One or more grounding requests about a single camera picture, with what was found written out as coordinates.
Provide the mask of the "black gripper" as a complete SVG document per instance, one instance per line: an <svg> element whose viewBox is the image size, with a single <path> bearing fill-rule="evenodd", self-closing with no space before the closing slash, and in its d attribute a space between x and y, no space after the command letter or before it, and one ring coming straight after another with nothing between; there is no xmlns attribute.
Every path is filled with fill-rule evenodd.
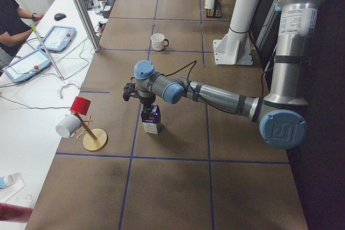
<svg viewBox="0 0 345 230"><path fill-rule="evenodd" d="M153 104L144 104L142 108L143 113L151 113L154 105Z"/></svg>

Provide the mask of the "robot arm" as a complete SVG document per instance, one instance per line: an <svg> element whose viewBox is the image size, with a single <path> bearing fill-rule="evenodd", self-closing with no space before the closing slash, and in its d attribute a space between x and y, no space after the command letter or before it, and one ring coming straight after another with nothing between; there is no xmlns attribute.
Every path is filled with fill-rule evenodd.
<svg viewBox="0 0 345 230"><path fill-rule="evenodd" d="M274 57L271 90L265 97L247 97L188 78L169 78L157 72L148 60L134 67L135 82L123 89L123 98L135 97L149 114L157 97L171 104L181 97L203 102L226 113L246 116L259 123L262 138L269 145L292 149L306 136L307 123L302 112L307 105L302 82L310 60L307 46L314 33L320 5L325 0L276 0L280 11L277 48Z"/></svg>

